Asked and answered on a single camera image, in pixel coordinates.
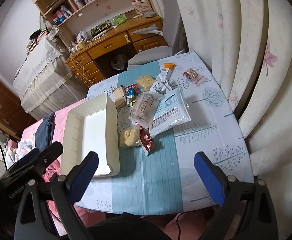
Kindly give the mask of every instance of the office chair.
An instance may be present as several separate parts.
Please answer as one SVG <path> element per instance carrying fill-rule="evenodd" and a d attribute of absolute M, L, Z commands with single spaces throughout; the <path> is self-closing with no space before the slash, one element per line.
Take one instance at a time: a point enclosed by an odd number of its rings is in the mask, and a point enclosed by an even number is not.
<path fill-rule="evenodd" d="M 162 31 L 158 27 L 143 28 L 134 31 L 134 34 L 156 33 L 165 38 L 168 46 L 161 46 L 152 49 L 147 49 L 138 53 L 135 57 L 128 61 L 129 65 L 142 65 L 148 62 L 170 57 L 176 54 L 185 52 L 179 50 L 179 39 L 182 31 L 183 22 L 181 19 L 177 0 L 165 1 L 165 18 L 162 26 Z"/>

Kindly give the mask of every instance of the table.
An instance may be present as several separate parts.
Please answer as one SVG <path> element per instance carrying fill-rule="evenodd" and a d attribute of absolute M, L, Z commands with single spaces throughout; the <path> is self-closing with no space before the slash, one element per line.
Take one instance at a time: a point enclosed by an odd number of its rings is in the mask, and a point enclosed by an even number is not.
<path fill-rule="evenodd" d="M 155 78 L 165 62 L 176 64 L 169 83 L 173 89 L 181 88 L 192 121 L 157 135 L 156 149 L 147 157 L 141 147 L 119 147 L 120 173 L 111 178 L 93 179 L 78 206 L 136 215 L 170 214 L 211 206 L 214 203 L 193 166 L 198 151 L 203 151 L 226 175 L 253 182 L 238 122 L 214 77 L 194 52 L 108 78 L 90 87 L 87 100 L 102 92 L 112 98 L 113 88 L 131 85 L 141 75 Z M 199 85 L 193 85 L 182 75 L 188 68 L 205 76 Z M 118 110 L 118 130 L 129 126 L 122 121 L 126 112 L 125 108 Z"/>

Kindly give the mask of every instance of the trash bin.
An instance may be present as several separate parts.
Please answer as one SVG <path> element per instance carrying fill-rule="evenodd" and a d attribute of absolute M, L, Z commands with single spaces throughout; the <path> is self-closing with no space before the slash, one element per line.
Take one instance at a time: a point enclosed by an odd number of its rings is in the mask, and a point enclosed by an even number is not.
<path fill-rule="evenodd" d="M 113 69 L 123 70 L 127 62 L 128 62 L 127 55 L 120 53 L 111 60 L 110 65 L 112 66 Z"/>

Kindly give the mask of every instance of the white plastic tray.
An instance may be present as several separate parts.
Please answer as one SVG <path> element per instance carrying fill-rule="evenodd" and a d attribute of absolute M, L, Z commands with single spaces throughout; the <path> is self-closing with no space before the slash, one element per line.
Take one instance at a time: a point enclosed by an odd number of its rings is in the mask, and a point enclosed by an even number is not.
<path fill-rule="evenodd" d="M 117 112 L 107 93 L 102 93 L 69 111 L 66 120 L 61 174 L 81 163 L 90 151 L 98 154 L 94 177 L 115 176 L 120 171 Z"/>

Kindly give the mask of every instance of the red snack package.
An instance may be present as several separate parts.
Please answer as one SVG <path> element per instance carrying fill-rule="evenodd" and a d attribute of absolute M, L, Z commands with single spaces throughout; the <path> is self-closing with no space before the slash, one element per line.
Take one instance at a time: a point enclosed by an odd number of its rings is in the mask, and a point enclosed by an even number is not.
<path fill-rule="evenodd" d="M 149 131 L 144 127 L 141 127 L 141 142 L 142 148 L 146 153 L 146 156 L 148 156 L 150 151 L 155 148 L 155 144 L 153 143 L 153 139 L 149 135 Z"/>
<path fill-rule="evenodd" d="M 204 77 L 197 74 L 192 68 L 186 70 L 183 73 L 183 76 L 186 76 L 187 78 L 189 78 L 193 82 L 194 85 L 196 85 Z"/>

